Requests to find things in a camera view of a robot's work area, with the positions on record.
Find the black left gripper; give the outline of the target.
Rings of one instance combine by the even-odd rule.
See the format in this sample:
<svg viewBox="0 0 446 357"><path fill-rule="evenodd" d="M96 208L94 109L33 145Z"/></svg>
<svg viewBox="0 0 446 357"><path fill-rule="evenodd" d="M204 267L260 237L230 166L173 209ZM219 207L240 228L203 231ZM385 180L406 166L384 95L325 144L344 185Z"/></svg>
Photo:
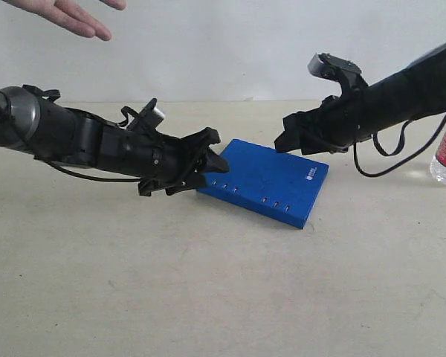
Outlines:
<svg viewBox="0 0 446 357"><path fill-rule="evenodd" d="M210 147L220 142L216 129L207 127L183 138L164 137L157 170L138 183L141 196L163 190L168 196L207 186L202 173L227 173L228 162Z"/></svg>

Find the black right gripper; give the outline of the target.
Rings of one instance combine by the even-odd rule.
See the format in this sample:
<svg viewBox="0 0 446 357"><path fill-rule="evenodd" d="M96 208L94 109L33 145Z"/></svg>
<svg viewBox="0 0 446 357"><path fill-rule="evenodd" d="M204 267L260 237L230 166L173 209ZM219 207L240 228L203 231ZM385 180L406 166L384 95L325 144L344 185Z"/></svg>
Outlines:
<svg viewBox="0 0 446 357"><path fill-rule="evenodd" d="M283 131L274 148L277 152L300 150L303 155L346 153L370 105L366 95L329 96L316 109L293 112L282 119Z"/></svg>

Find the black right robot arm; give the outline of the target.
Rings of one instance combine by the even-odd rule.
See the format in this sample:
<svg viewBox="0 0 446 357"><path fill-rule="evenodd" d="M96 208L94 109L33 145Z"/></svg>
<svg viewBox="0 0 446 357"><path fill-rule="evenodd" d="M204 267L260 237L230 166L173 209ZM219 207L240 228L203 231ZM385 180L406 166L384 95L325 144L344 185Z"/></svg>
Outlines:
<svg viewBox="0 0 446 357"><path fill-rule="evenodd" d="M308 70L338 83L341 93L316 109L284 117L274 141L277 152L346 152L381 130L446 112L446 43L372 85L356 64L328 53L315 54Z"/></svg>

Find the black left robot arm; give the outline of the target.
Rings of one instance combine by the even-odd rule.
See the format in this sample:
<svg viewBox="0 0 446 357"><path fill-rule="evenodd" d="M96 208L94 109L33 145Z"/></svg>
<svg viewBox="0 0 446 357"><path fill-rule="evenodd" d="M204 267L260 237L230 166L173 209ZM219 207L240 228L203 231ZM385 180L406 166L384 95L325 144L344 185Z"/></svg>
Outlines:
<svg viewBox="0 0 446 357"><path fill-rule="evenodd" d="M226 173L228 162L211 145L217 130L206 127L177 138L157 130L164 114L151 99L139 112L124 106L117 123L83 109L57 104L57 89L0 89L0 147L32 155L61 173L103 182L75 168L119 174L113 183L137 183L141 196L168 196L207 186L206 173Z"/></svg>

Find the person's open hand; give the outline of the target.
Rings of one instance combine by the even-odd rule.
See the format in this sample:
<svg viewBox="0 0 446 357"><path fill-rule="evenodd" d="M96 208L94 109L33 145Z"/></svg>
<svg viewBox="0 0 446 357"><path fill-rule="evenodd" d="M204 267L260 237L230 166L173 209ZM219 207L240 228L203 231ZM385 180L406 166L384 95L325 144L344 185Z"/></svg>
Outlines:
<svg viewBox="0 0 446 357"><path fill-rule="evenodd" d="M15 0L5 3L41 17L77 36L87 39L97 37L104 42L112 39L111 31L76 1Z"/></svg>

